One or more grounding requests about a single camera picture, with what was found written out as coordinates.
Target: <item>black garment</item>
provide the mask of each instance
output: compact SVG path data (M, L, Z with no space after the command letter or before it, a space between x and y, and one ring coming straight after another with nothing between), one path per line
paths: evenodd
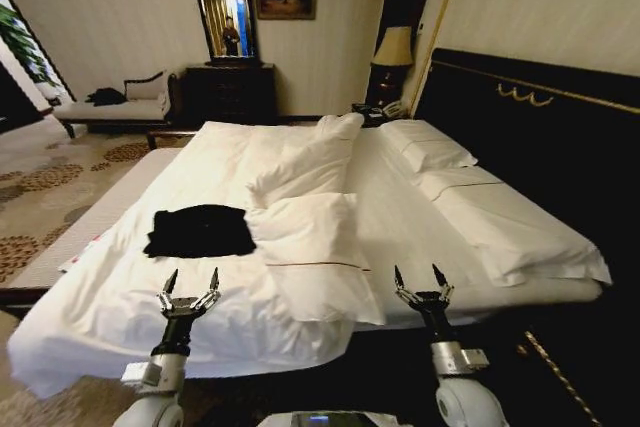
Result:
M102 105L117 105L127 101L127 98L116 89L106 87L98 89L93 94L87 96L86 102L93 102L93 105L100 107Z
M196 205L153 217L153 232L144 253L149 257L221 257L247 255L256 244L244 220L244 210L226 205Z

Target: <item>lamp shade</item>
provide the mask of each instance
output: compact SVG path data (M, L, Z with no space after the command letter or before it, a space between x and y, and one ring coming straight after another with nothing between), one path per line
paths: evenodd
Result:
M411 27L389 27L373 58L376 65L411 65Z

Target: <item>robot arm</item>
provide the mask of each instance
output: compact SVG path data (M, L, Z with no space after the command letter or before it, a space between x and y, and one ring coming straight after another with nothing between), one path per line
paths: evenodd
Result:
M440 387L436 402L440 415L449 427L508 427L500 402L493 393L472 375L489 365L481 349L463 349L447 320L453 286L433 265L439 291L412 292L405 288L400 269L396 266L396 294L403 302L422 315L434 333L431 344L433 365Z
M151 351L147 362L127 365L121 382L143 395L118 420L114 427L181 427L182 408L178 396L184 383L184 366L191 353L189 342L193 322L202 317L220 298L218 269L209 290L201 297L172 298L178 270L158 294L167 327L162 341Z

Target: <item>table lamp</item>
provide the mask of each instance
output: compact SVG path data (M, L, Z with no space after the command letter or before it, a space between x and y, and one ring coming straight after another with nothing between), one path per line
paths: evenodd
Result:
M371 62L371 86L367 104L384 108L402 97L402 85L411 58L411 27L389 27Z

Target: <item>mattress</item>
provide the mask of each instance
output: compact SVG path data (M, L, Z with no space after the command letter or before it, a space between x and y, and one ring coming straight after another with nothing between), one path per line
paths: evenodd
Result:
M387 328L424 325L394 293L395 265L414 291L437 290L431 264L438 266L455 287L447 310L453 324L474 322L507 307L588 302L600 295L599 284L591 279L529 277L521 285L494 286L469 245L414 184L415 174L382 133L363 129L346 190L358 194L358 236Z
M82 252L96 235L115 224L181 149L156 149L145 155L85 214L40 254L10 288L49 287L63 275L58 267Z

